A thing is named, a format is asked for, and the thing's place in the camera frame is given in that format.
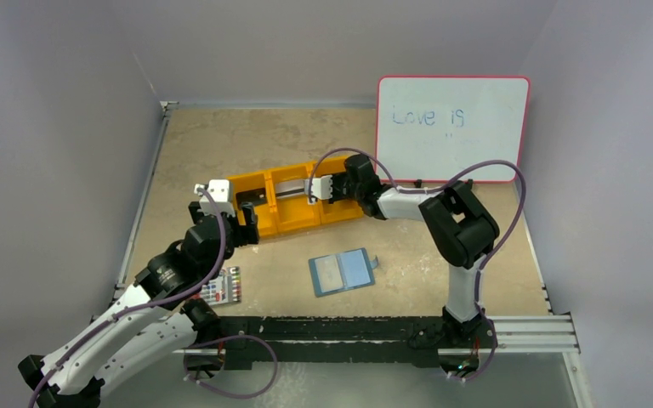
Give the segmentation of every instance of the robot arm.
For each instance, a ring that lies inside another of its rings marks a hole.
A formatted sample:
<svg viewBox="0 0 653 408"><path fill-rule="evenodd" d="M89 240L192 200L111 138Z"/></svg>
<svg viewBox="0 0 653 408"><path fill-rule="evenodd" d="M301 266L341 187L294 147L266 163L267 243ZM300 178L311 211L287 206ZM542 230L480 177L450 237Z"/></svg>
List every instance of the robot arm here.
<svg viewBox="0 0 653 408"><path fill-rule="evenodd" d="M19 370L26 383L32 389L42 385L37 396L39 406L98 406L100 395L151 362L192 344L197 337L216 338L218 317L200 298L187 300L179 313L165 320L183 298L143 306L188 291L207 277L218 261L217 217L224 226L225 259L235 247L258 243L256 217L249 211L248 207L244 210L245 225L239 224L233 210L204 214L183 240L152 258L122 296L78 336L48 355L23 359ZM138 310L120 315L132 307Z"/></svg>
<svg viewBox="0 0 653 408"><path fill-rule="evenodd" d="M344 166L344 173L327 176L328 184L319 183L318 194L309 194L310 200L355 200L369 217L424 221L440 254L449 263L450 289L443 317L458 331L467 332L480 318L474 304L480 295L481 259L493 249L499 236L497 223L472 192L472 185L456 182L435 193L398 190L381 183L367 156L351 156ZM51 354L30 355L19 363L26 383L32 389L42 386L37 394L41 408L96 407L100 396L161 357L197 339L222 337L218 316L197 298L187 300L179 313L169 318L166 316L183 299L143 307L124 316L119 314L125 308L179 295L204 280L218 261L217 218L224 225L225 259L231 257L236 247L258 243L253 205L241 205L244 223L240 224L228 180L196 186L197 193L202 189L208 189L214 203L202 195L189 205L195 225L186 231L183 240L156 255L123 295L72 341ZM456 221L453 215L463 218ZM105 328L89 336L101 326ZM62 361L72 348L77 351L72 350L73 354Z"/></svg>
<svg viewBox="0 0 653 408"><path fill-rule="evenodd" d="M382 184L369 157L354 155L344 162L346 172L332 175L330 202L351 199L364 214L378 219L424 221L441 256L449 263L449 295L444 312L462 325L478 318L481 259L494 248L499 226L472 191L457 181L445 190L396 189ZM463 215L459 221L454 215Z"/></svg>

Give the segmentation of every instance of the tabletop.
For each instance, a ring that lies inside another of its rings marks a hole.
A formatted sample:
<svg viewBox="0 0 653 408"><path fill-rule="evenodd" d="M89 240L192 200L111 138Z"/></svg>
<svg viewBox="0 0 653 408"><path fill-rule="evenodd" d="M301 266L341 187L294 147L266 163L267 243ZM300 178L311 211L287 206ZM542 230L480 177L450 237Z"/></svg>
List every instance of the tabletop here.
<svg viewBox="0 0 653 408"><path fill-rule="evenodd" d="M186 109L173 112L135 237L128 279L184 237L194 184L318 159L337 147L374 153L374 109ZM512 184L477 184L475 194L503 232L517 208ZM364 247L378 257L375 284L317 297L308 260ZM360 218L236 249L242 301L220 315L440 315L448 266L427 227L412 220ZM490 315L547 315L524 219L483 277Z"/></svg>

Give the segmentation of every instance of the cable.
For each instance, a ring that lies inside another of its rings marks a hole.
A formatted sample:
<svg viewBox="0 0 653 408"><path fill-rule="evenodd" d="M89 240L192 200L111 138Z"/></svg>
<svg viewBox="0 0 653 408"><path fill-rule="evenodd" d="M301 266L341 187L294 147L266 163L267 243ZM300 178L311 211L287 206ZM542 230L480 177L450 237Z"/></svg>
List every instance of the cable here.
<svg viewBox="0 0 653 408"><path fill-rule="evenodd" d="M211 195L208 193L208 191L204 189L198 189L197 190L199 193L201 193L203 196L209 200L209 204L212 206L212 209L216 214L219 214L219 207L217 207L216 202L214 202L213 198ZM172 295L170 297L165 297L164 299L157 300L155 302L147 302L147 303L142 303L136 306L133 306L131 308L125 308L124 310L115 313L111 319L109 320L104 320L101 322L99 325L91 329L88 333L83 335L81 338L79 338L72 346L69 347L68 350L64 353L64 355L61 356L60 359L56 360L54 363L55 368L52 368L49 370L46 375L43 376L41 381L37 384L37 386L34 388L33 393L31 394L31 397L29 398L29 408L33 408L36 404L36 400L38 399L38 395L41 393L41 390L43 387L46 386L48 383L48 380L51 379L51 377L54 376L57 370L60 370L60 367L63 367L64 363L68 361L68 359L76 353L76 351L81 348L86 342L91 340L94 336L96 336L98 333L100 333L102 330L104 330L108 325L111 323L116 323L119 319L121 319L124 315L128 315L129 313L146 309L146 308L155 308L157 306L161 306L163 304L171 303L171 302L178 302L180 300L186 299L189 296L199 292L202 289L202 286L204 286L207 282L209 282L214 274L216 274L224 264L224 253L226 252L226 229L224 227L224 220L217 215L216 216L217 220L217 225L219 226L219 254L217 255L216 262L214 263L212 270L209 271L209 273L199 281L199 283L195 284L191 288L187 289L184 292L177 293L175 295Z"/></svg>
<svg viewBox="0 0 653 408"><path fill-rule="evenodd" d="M258 397L261 394L264 394L265 392L269 391L269 388L271 388L272 385L274 385L274 382L276 381L276 374L278 373L278 368L279 368L279 362L276 358L276 352L274 349L263 339L256 337L256 336L251 336L248 334L237 334L235 336L227 336L227 337L222 337L222 338L217 338L216 340L212 340L210 342L206 343L199 343L199 344L192 344L188 347L188 349L200 349L208 346L212 346L217 343L221 342L229 342L231 340L238 340L238 339L247 339L247 340L253 340L254 342L257 342L264 346L266 350L271 354L271 359L274 361L274 370L271 373L271 378L269 379L269 382L261 388L259 391L256 391L254 393L250 394L234 394L230 393L229 391L224 391L221 388L216 388L213 385L209 385L206 382L202 382L200 380L197 380L194 378L190 373L189 373L189 367L186 364L186 356L184 357L184 370L186 371L186 379L189 379L193 383L196 383L196 385L208 389L209 391L212 391L216 394L222 395L224 397L229 397L229 398L234 398L237 400L248 400L250 398Z"/></svg>
<svg viewBox="0 0 653 408"><path fill-rule="evenodd" d="M472 166L469 166L462 170L461 172L455 174L452 178L449 179L446 183L439 187L435 187L433 189L402 189L399 187L399 185L396 183L392 175L389 173L387 168L379 161L377 160L376 157L366 153L363 150L359 149L353 149L350 147L340 147L334 150L329 150L327 153L325 153L322 157L319 158L318 161L316 161L316 164L314 165L314 168L311 169L311 175L309 176L309 182L307 184L307 196L311 197L311 185L313 178L316 174L316 169L319 167L321 162L324 161L327 157L330 155L333 155L334 153L338 151L353 151L356 153L360 153L364 156L369 157L373 162L377 163L379 167L384 171L384 174L387 175L387 179L389 179L389 183L397 189L400 193L405 193L405 194L433 194L433 193L438 193L443 190L445 190L447 187L450 185L456 183L460 178L464 177L466 174L473 172L474 170L486 166L507 166L510 167L514 170L514 172L517 174L517 177L520 179L520 201L519 204L517 205L517 211L516 214L514 215L514 218L512 218L512 223L509 224L509 227L507 230L504 232L504 235L502 235L502 239L499 240L499 242L492 248L492 250L486 254L485 258L482 260L482 262L479 265L479 268L477 268L476 274L474 276L474 306L477 308L477 312L480 314L482 319L486 320L487 325L489 326L491 330L491 336L493 338L493 341L491 342L491 349L489 352L489 355L487 356L485 363L480 364L480 367L475 371L472 375L469 377L460 377L459 380L462 382L467 382L470 380L475 379L476 377L479 377L484 370L489 366L491 363L492 359L494 358L494 354L497 351L497 331L494 328L494 322L490 319L487 319L486 314L484 313L484 310L482 310L480 306L480 281L481 281L481 275L482 275L482 270L484 270L485 266L487 263L494 257L494 255L499 251L499 249L504 245L504 242L509 238L510 235L512 235L512 232L514 231L514 228L517 226L517 223L520 221L520 216L522 215L522 212L524 211L525 208L525 199L526 199L526 182L525 182L525 175L522 173L519 167L517 167L514 163L511 161L506 161L506 160L488 160L488 161L483 161L477 164L474 164Z"/></svg>

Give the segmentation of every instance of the orange plastic case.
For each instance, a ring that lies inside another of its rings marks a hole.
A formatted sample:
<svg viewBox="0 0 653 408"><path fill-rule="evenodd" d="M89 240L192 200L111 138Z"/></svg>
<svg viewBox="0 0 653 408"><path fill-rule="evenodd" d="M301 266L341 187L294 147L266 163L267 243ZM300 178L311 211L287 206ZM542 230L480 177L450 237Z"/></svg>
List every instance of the orange plastic case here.
<svg viewBox="0 0 653 408"><path fill-rule="evenodd" d="M315 177L343 172L344 159L346 159L346 156L325 159L319 165ZM323 224L360 218L364 215L359 204L351 200L341 200L333 204L319 200L315 205L310 205L306 195L276 199L276 184L307 179L315 164L316 161L310 161L294 166L276 167L227 178L233 184L234 194L249 190L266 190L267 203L254 208L258 216L259 236L262 239L306 230ZM233 202L236 213L239 214L239 223L245 224L244 215L236 207L236 199Z"/></svg>

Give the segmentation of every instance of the gray wall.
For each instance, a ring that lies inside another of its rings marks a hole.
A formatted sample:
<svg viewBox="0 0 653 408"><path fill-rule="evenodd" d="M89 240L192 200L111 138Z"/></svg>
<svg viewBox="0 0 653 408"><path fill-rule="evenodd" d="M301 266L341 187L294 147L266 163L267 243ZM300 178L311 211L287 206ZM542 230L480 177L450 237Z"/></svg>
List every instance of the gray wall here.
<svg viewBox="0 0 653 408"><path fill-rule="evenodd" d="M514 74L556 0L112 0L161 100L374 104L385 74Z"/></svg>
<svg viewBox="0 0 653 408"><path fill-rule="evenodd" d="M602 406L653 406L653 2L559 1L532 80L526 216Z"/></svg>
<svg viewBox="0 0 653 408"><path fill-rule="evenodd" d="M159 117L105 0L0 1L0 406L106 306Z"/></svg>

